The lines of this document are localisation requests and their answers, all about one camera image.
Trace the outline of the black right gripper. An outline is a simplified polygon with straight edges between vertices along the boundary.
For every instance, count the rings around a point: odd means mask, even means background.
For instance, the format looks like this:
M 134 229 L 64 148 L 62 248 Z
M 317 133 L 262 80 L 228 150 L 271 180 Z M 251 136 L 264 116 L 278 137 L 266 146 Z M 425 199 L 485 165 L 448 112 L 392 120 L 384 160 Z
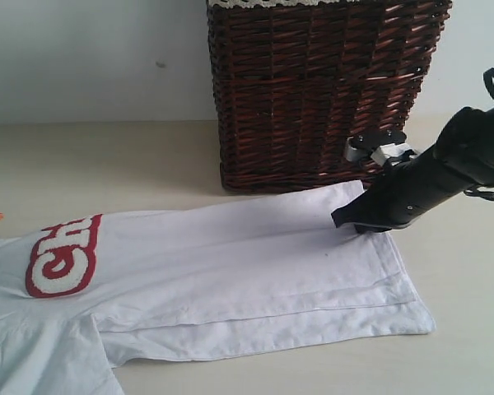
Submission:
M 333 223 L 354 225 L 360 235 L 402 229 L 432 209 L 431 181 L 431 170 L 402 168 L 333 211 Z

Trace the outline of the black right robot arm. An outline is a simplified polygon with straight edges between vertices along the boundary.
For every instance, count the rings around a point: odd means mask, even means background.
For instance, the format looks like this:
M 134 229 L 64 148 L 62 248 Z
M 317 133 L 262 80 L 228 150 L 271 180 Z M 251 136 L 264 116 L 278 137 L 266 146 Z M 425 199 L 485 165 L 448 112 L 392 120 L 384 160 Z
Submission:
M 494 188 L 494 108 L 465 107 L 436 143 L 385 171 L 362 195 L 332 214 L 359 233 L 400 230 L 453 196 Z

